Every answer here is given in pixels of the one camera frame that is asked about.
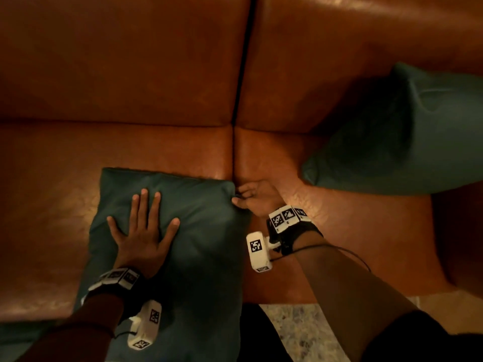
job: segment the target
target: forearm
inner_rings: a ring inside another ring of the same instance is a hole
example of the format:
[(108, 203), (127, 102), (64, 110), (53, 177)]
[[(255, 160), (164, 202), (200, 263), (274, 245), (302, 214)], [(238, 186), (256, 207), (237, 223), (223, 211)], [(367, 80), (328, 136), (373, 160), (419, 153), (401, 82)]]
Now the forearm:
[[(123, 313), (123, 302), (110, 294), (89, 298), (86, 303), (62, 325), (93, 323), (109, 328), (117, 327)], [(80, 327), (52, 332), (35, 343), (17, 362), (103, 362), (111, 336), (103, 330)]]
[[(294, 249), (327, 243), (316, 232), (302, 234)], [(396, 318), (416, 307), (339, 250), (320, 247), (295, 254), (330, 327), (352, 362)]]

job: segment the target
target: person's right hand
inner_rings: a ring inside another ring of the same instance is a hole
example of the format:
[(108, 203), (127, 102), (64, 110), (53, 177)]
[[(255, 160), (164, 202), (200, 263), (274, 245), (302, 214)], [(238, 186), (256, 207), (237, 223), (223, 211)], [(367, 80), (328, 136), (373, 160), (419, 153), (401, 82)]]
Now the person's right hand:
[(238, 191), (243, 198), (233, 197), (232, 203), (263, 219), (268, 219), (270, 213), (286, 205), (277, 188), (268, 180), (246, 183)]

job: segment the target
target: hand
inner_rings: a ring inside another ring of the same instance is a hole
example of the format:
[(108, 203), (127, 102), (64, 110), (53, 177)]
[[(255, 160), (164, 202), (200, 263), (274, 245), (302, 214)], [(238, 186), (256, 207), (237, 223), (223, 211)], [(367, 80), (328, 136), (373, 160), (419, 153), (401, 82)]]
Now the hand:
[(246, 183), (238, 191), (243, 198), (233, 197), (232, 203), (239, 208), (247, 208), (264, 219), (268, 219), (270, 213), (286, 205), (277, 188), (268, 180)]
[(112, 216), (107, 218), (111, 235), (119, 248), (114, 268), (130, 266), (138, 269), (147, 279), (159, 271), (180, 225), (179, 219), (173, 219), (163, 240), (159, 242), (160, 203), (161, 194), (156, 192), (148, 217), (148, 190), (141, 190), (141, 200), (138, 194), (132, 196), (128, 236), (118, 229)]

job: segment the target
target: person's left hand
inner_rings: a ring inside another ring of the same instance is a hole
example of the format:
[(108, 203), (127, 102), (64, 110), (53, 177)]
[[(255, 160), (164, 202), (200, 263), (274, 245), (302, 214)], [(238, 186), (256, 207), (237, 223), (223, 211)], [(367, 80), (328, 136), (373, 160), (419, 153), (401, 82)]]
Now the person's left hand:
[(160, 203), (161, 194), (156, 192), (148, 217), (148, 190), (141, 190), (141, 198), (138, 194), (133, 195), (128, 236), (118, 229), (112, 216), (107, 218), (111, 235), (118, 246), (114, 268), (133, 267), (147, 279), (159, 271), (180, 225), (178, 218), (172, 219), (163, 240), (159, 241)]

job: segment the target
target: skin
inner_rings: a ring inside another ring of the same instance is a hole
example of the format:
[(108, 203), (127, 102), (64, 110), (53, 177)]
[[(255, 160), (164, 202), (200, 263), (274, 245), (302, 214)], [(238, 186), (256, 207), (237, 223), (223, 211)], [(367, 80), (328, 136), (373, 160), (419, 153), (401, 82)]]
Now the skin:
[[(252, 182), (232, 202), (268, 219), (285, 201), (269, 182)], [(294, 250), (329, 244), (319, 233), (302, 234)], [(359, 361), (367, 345), (398, 317), (417, 310), (410, 301), (375, 275), (330, 247), (301, 250), (297, 257), (330, 327), (352, 362)]]
[[(155, 193), (148, 214), (148, 191), (132, 197), (129, 234), (124, 235), (116, 221), (109, 216), (107, 222), (118, 246), (114, 268), (126, 266), (138, 269), (147, 279), (154, 276), (168, 255), (180, 220), (171, 221), (162, 241), (159, 241), (159, 205), (161, 194)], [(96, 323), (116, 329), (124, 310), (123, 301), (114, 295), (101, 294), (86, 300), (84, 305), (63, 324)], [(37, 341), (18, 359), (18, 362), (103, 362), (111, 336), (104, 331), (92, 328), (72, 328), (48, 334)]]
[[(247, 183), (238, 191), (242, 198), (232, 198), (232, 203), (263, 219), (286, 205), (277, 189), (266, 180)], [(173, 219), (163, 240), (158, 241), (160, 201), (161, 195), (156, 193), (148, 214), (147, 190), (143, 189), (141, 196), (133, 196), (127, 236), (119, 231), (114, 218), (108, 217), (112, 237), (119, 247), (115, 268), (132, 266), (150, 278), (163, 265), (180, 222)], [(316, 244), (328, 242), (310, 231), (295, 241), (294, 249)], [(293, 256), (299, 260), (330, 327), (352, 362), (359, 361), (369, 342), (396, 318), (416, 310), (403, 295), (334, 248), (301, 250)], [(89, 298), (64, 323), (93, 322), (114, 331), (122, 312), (121, 299), (98, 295)], [(18, 361), (102, 362), (110, 341), (110, 335), (103, 331), (64, 330), (41, 338)]]

